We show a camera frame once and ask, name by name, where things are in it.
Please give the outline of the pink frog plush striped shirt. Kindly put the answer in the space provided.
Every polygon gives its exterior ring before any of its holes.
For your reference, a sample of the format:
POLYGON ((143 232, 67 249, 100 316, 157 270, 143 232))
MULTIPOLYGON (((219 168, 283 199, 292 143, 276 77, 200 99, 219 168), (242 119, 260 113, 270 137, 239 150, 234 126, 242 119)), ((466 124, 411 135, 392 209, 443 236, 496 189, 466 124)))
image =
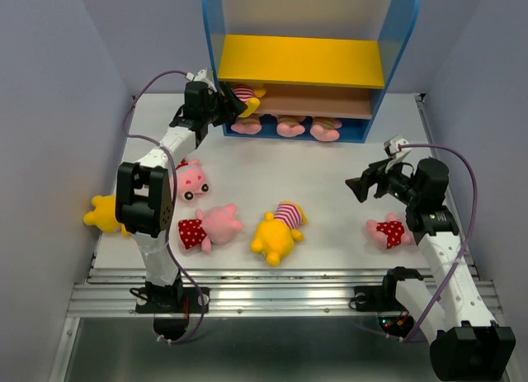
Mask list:
POLYGON ((260 116, 251 114, 247 117, 237 117, 230 129, 238 134, 258 134, 262 130, 260 116))

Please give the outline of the pink plush striped body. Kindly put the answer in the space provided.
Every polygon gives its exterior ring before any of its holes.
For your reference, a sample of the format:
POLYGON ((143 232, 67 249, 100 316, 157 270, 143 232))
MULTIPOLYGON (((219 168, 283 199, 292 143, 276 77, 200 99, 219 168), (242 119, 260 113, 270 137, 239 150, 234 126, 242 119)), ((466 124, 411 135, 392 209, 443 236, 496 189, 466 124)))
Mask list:
POLYGON ((293 138, 305 132, 304 116, 278 116, 276 132, 279 136, 293 138))

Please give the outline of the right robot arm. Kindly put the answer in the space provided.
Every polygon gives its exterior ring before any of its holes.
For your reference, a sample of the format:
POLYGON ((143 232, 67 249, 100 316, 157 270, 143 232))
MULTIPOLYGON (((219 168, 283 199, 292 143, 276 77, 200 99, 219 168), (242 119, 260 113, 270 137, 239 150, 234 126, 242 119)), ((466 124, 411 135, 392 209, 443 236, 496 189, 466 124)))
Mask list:
POLYGON ((402 305, 429 344, 436 377, 442 381, 499 381, 516 345, 514 332, 494 318, 464 259, 460 230, 444 204, 449 169, 425 158, 415 173, 385 159, 372 163, 358 178, 345 181, 357 200, 390 194, 406 207, 406 224, 437 284, 430 293, 419 274, 403 267, 387 272, 379 297, 384 305, 402 305))

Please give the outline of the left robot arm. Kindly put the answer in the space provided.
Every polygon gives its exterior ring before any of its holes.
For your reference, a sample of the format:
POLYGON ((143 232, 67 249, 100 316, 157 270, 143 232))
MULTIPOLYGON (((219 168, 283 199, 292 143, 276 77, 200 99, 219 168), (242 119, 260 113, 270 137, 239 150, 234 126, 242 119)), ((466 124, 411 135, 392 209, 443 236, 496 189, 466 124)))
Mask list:
POLYGON ((138 161, 119 166, 115 218, 135 240, 147 272, 144 287, 131 290, 136 313, 175 314, 187 304, 189 293, 169 242, 177 199, 176 165, 199 147, 210 126, 234 119, 245 108, 226 83, 189 82, 184 103, 162 139, 138 161))

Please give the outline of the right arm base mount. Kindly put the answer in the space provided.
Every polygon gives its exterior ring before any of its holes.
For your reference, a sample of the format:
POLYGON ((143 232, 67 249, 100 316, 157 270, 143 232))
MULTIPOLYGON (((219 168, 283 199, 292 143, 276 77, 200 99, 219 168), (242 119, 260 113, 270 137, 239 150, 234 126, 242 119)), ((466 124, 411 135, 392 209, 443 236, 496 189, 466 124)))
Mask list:
POLYGON ((414 325, 410 313, 397 300, 387 299, 381 285, 356 286, 349 307, 360 313, 375 313, 381 332, 390 337, 405 338, 414 325))

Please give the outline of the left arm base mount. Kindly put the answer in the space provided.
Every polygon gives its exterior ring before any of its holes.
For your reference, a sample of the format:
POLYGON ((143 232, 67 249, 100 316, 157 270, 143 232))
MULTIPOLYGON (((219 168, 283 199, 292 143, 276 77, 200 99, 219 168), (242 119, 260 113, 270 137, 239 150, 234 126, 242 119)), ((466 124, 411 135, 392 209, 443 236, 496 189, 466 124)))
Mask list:
POLYGON ((131 288, 135 297, 136 314, 153 316, 153 332, 158 342, 168 345, 189 342, 198 332, 209 312, 210 288, 183 287, 177 294, 172 290, 156 293, 148 287, 131 288))

